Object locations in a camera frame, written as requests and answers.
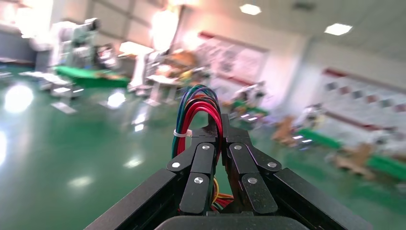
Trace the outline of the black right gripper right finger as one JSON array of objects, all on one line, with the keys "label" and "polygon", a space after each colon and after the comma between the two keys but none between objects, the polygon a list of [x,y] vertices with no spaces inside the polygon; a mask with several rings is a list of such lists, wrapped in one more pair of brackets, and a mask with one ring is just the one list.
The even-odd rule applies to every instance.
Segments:
[{"label": "black right gripper right finger", "polygon": [[251,212],[272,215],[278,206],[268,182],[282,165],[253,146],[248,131],[230,125],[222,114],[222,164],[225,167],[234,200],[226,205],[225,213]]}]

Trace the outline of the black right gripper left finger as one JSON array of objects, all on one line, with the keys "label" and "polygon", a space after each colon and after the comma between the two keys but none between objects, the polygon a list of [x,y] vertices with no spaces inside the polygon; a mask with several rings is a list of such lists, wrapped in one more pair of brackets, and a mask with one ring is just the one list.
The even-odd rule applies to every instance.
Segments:
[{"label": "black right gripper left finger", "polygon": [[205,215],[212,205],[220,138],[214,119],[207,117],[207,126],[192,131],[191,145],[167,164],[176,174],[174,197],[181,215]]}]

